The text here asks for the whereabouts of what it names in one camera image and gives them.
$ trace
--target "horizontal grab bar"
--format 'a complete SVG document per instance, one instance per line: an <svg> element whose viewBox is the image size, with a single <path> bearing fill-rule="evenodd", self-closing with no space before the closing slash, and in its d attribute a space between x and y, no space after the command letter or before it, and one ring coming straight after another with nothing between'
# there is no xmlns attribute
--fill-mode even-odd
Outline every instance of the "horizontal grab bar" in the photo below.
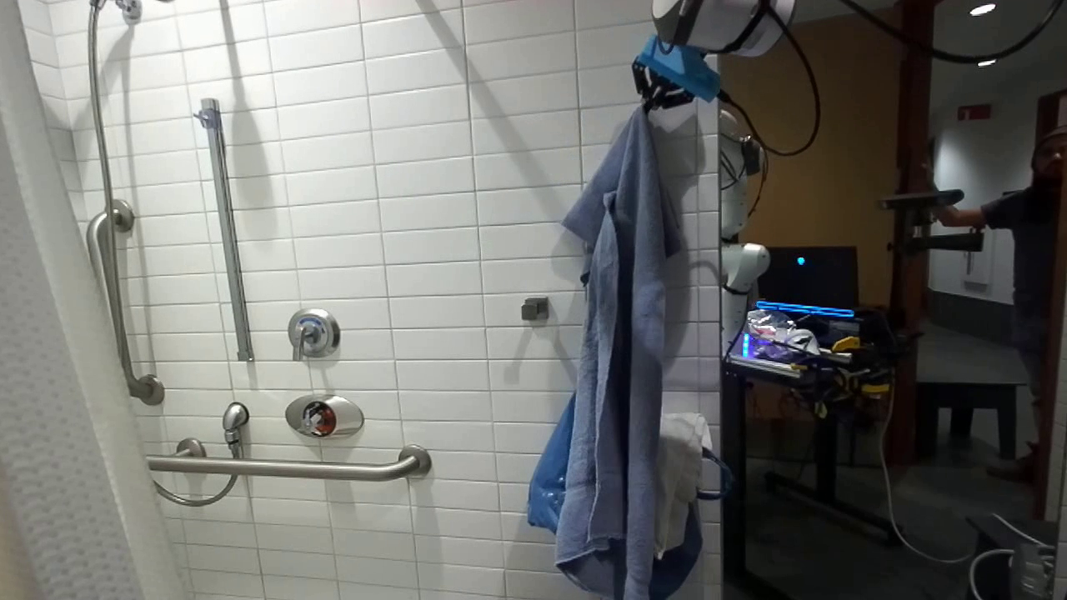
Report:
<svg viewBox="0 0 1067 600"><path fill-rule="evenodd" d="M282 463L282 461L213 461L213 457L146 457L150 469L171 474L238 474L238 477L295 477L295 479L400 479L429 474L428 451L403 447L395 463Z"/></svg>

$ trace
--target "faucet handle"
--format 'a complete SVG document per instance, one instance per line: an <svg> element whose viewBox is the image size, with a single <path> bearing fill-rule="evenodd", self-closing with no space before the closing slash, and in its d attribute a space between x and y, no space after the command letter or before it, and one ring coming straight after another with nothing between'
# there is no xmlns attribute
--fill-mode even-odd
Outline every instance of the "faucet handle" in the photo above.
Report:
<svg viewBox="0 0 1067 600"><path fill-rule="evenodd" d="M328 311L295 311L291 317L294 360L328 355L339 343L339 325Z"/></svg>

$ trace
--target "ceiling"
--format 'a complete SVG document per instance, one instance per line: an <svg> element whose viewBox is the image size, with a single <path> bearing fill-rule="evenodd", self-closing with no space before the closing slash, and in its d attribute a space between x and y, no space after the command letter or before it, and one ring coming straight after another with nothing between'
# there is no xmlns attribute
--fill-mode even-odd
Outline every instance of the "ceiling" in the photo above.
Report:
<svg viewBox="0 0 1067 600"><path fill-rule="evenodd" d="M896 0L859 0L871 9L892 6ZM955 52L986 52L1021 39L1046 9L1049 0L1000 0L1000 6L985 16L970 20L967 6L972 0L940 0L938 3L938 47ZM834 20L851 16L839 0L796 0L793 23ZM957 67L933 59L933 86L931 86L931 111L945 111L955 103L972 103L979 96L1003 94L1032 75L1046 75L1049 70L1062 70L1067 56L1067 6L1056 20L1021 52L1000 59L990 70Z"/></svg>

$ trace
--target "shower curtain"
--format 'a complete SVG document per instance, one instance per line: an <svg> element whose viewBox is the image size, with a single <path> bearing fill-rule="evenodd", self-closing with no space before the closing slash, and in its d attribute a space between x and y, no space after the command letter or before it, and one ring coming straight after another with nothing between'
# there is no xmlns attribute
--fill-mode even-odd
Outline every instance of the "shower curtain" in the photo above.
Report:
<svg viewBox="0 0 1067 600"><path fill-rule="evenodd" d="M0 12L0 590L182 600L15 0Z"/></svg>

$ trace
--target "desk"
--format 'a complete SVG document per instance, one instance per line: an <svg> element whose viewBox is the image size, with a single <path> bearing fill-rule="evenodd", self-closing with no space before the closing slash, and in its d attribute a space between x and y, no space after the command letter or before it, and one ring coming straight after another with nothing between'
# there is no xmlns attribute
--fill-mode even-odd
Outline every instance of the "desk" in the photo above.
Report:
<svg viewBox="0 0 1067 600"><path fill-rule="evenodd" d="M733 469L733 490L724 497L724 577L756 600L782 600L788 593L764 582L748 569L748 390L753 380L777 386L800 386L800 369L769 369L750 360L720 362L720 435L724 463ZM896 543L892 526L883 516L865 514L837 499L837 415L818 426L818 486L808 490L793 479L767 477L769 486L788 490L809 505L847 516L851 524L871 526Z"/></svg>

